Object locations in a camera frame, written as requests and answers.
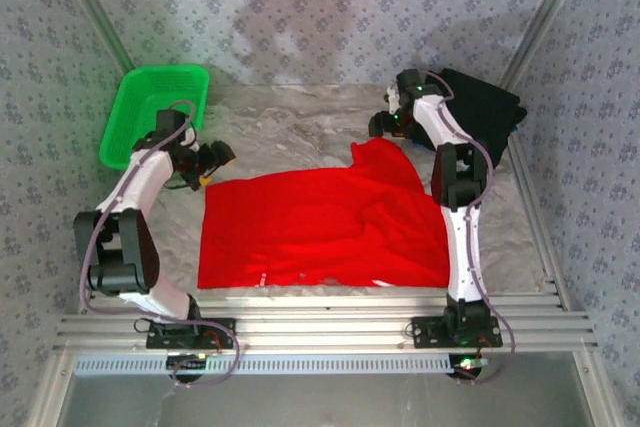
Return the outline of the left controller board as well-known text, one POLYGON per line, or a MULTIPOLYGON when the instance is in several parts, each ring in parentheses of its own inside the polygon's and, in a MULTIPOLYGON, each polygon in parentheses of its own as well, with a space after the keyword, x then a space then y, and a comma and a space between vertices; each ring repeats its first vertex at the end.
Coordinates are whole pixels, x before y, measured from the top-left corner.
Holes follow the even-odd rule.
POLYGON ((204 354, 177 354, 167 357, 165 369, 173 381, 191 384, 203 376, 206 365, 204 354))

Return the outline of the red t-shirt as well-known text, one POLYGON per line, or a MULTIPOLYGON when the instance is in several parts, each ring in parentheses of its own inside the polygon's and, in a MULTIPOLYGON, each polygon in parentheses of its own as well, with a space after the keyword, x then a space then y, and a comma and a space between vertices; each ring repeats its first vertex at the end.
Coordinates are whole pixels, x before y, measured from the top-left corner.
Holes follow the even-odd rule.
POLYGON ((384 139, 351 154, 207 187, 198 288, 446 287, 443 216, 409 158, 384 139))

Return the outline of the black folded t-shirt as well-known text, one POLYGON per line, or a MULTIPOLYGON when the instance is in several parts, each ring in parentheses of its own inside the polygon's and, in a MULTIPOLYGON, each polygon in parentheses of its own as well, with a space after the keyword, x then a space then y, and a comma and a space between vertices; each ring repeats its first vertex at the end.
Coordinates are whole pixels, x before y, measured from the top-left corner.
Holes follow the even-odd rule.
POLYGON ((456 122, 469 136, 484 145, 493 166, 497 167, 509 136, 527 115, 527 110, 520 106, 520 98, 453 69, 443 69, 438 76, 454 94, 447 107, 456 122))

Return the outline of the right controller board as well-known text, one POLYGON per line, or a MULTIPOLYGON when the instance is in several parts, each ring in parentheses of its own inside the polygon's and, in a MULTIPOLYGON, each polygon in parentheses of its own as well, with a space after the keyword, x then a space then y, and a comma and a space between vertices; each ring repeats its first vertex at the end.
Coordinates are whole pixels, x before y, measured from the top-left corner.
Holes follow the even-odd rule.
POLYGON ((457 381, 469 383, 475 382, 482 369, 489 365, 489 360, 481 355, 450 355, 449 362, 452 371, 448 373, 448 376, 457 381))

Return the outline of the controller board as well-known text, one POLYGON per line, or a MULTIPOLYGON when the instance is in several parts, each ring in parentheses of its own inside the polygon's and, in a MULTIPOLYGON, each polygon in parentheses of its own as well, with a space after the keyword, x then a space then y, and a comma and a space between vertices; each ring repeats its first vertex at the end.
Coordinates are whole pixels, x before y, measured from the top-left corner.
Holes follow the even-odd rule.
POLYGON ((452 371, 448 373, 448 376, 457 381, 469 383, 475 382, 482 369, 489 365, 489 360, 481 355, 450 355, 449 362, 452 371))
POLYGON ((167 357, 165 369, 173 381, 191 384, 203 376, 206 365, 204 354, 177 354, 167 357))

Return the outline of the aluminium rail frame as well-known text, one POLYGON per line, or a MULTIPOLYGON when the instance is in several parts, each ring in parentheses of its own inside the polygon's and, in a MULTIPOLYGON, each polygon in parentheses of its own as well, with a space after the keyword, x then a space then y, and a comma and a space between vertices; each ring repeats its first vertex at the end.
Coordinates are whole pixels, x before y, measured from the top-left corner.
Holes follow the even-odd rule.
MULTIPOLYGON (((413 344, 412 317, 443 311, 444 298, 400 296, 212 297, 199 300, 203 315, 236 319, 242 348, 249 353, 400 353, 413 344)), ((511 325, 516 350, 573 352, 598 343, 584 312, 562 307, 556 295, 498 296, 499 313, 511 325)), ((65 315, 53 346, 76 352, 139 353, 144 337, 131 315, 65 315)))

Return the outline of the aluminium corner post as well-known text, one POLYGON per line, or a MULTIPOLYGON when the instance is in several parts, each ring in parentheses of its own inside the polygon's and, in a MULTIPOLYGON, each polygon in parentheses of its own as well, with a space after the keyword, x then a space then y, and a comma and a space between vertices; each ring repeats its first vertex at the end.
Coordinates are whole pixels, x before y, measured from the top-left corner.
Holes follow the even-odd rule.
POLYGON ((78 0, 95 28, 105 49, 113 58, 122 74, 135 68, 127 49, 122 43, 113 23, 102 6, 100 0, 78 0))
POLYGON ((503 72, 499 82, 500 87, 509 91, 515 90, 565 1, 540 1, 527 24, 521 41, 503 72))

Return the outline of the aluminium frame leg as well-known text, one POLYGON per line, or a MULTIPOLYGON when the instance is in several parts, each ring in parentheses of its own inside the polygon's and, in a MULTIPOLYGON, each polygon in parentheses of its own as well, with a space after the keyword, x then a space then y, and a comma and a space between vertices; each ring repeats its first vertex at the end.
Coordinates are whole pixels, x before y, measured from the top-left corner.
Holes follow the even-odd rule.
POLYGON ((620 404, 599 352, 573 353, 594 427, 626 427, 620 404))
POLYGON ((74 354, 58 352, 45 363, 27 427, 57 427, 76 366, 74 354))

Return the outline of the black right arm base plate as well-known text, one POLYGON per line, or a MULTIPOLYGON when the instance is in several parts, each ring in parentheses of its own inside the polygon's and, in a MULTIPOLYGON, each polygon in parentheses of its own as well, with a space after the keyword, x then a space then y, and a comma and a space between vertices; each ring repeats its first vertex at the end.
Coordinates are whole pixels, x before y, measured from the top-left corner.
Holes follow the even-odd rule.
POLYGON ((418 349, 503 346, 501 330, 495 317, 460 323, 444 316, 413 317, 411 330, 414 346, 418 349))

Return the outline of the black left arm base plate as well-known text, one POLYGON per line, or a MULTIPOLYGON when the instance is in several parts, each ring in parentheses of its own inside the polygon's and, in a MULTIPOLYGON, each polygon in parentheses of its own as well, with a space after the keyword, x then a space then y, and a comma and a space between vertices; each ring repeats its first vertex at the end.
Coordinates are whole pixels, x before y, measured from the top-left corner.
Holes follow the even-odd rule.
POLYGON ((208 325, 182 325, 149 322, 146 347, 148 349, 214 349, 231 350, 233 341, 219 328, 208 325))

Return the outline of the green plastic basket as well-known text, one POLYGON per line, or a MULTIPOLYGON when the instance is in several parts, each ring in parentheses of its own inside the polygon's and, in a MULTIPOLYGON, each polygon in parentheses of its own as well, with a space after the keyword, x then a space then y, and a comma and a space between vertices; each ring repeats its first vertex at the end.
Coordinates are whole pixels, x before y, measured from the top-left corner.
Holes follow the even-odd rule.
POLYGON ((100 144, 101 162, 111 169, 126 169, 134 144, 155 129, 156 113, 178 100, 195 105, 192 125, 201 130, 209 85, 209 72, 195 64, 150 65, 127 73, 100 144))

